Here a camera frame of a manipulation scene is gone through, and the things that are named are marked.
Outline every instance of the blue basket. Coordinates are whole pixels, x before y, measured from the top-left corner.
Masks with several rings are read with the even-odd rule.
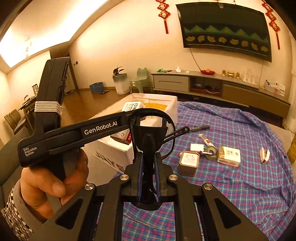
[[[102,93],[104,92],[103,82],[94,83],[89,86],[91,88],[91,92],[93,94]]]

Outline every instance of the tv cabinet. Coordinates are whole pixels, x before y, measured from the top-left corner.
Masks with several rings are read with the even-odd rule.
[[[184,93],[211,99],[222,100],[245,107],[255,107],[286,118],[290,108],[289,97],[276,95],[257,85],[243,82],[235,77],[221,74],[205,75],[201,72],[185,71],[181,73],[152,73],[154,90]],[[207,92],[198,85],[211,86],[222,91]]]

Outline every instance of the hand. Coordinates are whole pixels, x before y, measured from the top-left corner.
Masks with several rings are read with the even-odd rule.
[[[76,170],[64,182],[42,167],[24,168],[20,179],[21,194],[29,210],[41,222],[54,215],[46,193],[61,198],[64,205],[85,184],[89,175],[88,158],[79,149]]]

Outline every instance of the plaid bed sheet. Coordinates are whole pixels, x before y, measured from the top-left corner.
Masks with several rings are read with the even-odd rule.
[[[212,183],[239,208],[269,240],[277,240],[292,220],[296,210],[296,185],[291,164],[280,138],[254,115],[238,109],[181,102],[178,105],[178,125],[210,125],[202,133],[216,146],[240,149],[238,168],[200,158],[195,177],[185,177],[190,183]],[[202,144],[199,133],[178,137],[174,151],[164,160],[177,173],[179,153],[190,150],[191,143]],[[269,149],[269,162],[260,163],[259,148]],[[161,153],[170,150],[163,145]],[[124,206],[122,240],[175,240],[173,203],[157,211],[145,211],[126,203]]]

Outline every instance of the red bowl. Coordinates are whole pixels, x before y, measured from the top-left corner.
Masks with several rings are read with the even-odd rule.
[[[207,74],[207,75],[214,75],[216,72],[215,71],[211,71],[210,72],[207,72],[205,70],[201,70],[200,72],[202,72],[203,74]]]

